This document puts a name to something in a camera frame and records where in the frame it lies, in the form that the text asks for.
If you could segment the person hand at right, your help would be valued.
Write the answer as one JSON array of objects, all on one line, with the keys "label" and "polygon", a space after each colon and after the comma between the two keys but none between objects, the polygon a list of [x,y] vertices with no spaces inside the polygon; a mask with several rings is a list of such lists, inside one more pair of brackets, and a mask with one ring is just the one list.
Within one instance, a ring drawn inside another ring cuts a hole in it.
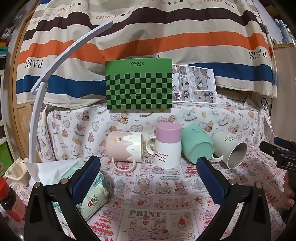
[{"label": "person hand at right", "polygon": [[285,209],[290,209],[295,204],[295,201],[293,200],[295,197],[295,192],[290,186],[290,177],[288,172],[285,173],[284,180],[285,182],[283,184],[284,192],[282,193],[282,205]]}]

